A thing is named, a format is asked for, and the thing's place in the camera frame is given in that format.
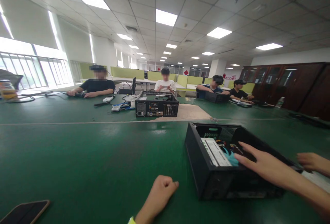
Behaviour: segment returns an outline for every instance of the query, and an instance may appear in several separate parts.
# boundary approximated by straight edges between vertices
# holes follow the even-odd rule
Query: white t-shirt
[[[158,80],[155,85],[155,90],[157,90],[159,86],[164,86],[164,88],[162,88],[160,92],[170,92],[170,90],[167,89],[167,86],[170,86],[173,91],[176,91],[175,82],[172,80]]]

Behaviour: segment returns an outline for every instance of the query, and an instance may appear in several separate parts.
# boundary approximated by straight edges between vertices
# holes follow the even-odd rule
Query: bottle
[[[0,80],[0,94],[4,99],[17,97],[16,90],[10,80]]]
[[[284,103],[284,97],[281,97],[276,104],[276,107],[281,108]]]

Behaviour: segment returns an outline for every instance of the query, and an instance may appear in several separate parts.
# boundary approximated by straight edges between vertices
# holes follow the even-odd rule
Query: green table
[[[290,192],[279,199],[198,201],[184,147],[188,122],[136,122],[134,111],[108,115],[108,107],[94,109],[98,102],[52,97],[0,103],[0,217],[19,203],[49,199],[40,223],[126,223],[163,174],[180,187],[156,223],[320,223]],[[280,119],[281,111],[182,102],[229,117],[218,123],[241,124],[290,159],[297,152],[330,155],[328,131]],[[244,111],[250,117],[239,114]]]

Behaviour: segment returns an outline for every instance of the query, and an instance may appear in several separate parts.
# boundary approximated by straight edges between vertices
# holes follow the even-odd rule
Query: chair
[[[135,81],[136,81],[136,77],[133,78],[132,84],[128,84],[128,86],[120,86],[118,89],[118,94],[135,94],[135,87],[136,87]]]

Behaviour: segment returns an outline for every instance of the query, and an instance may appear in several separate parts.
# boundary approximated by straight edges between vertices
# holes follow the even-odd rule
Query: smartphone
[[[17,205],[0,221],[0,224],[33,224],[49,204],[49,200],[44,200]]]

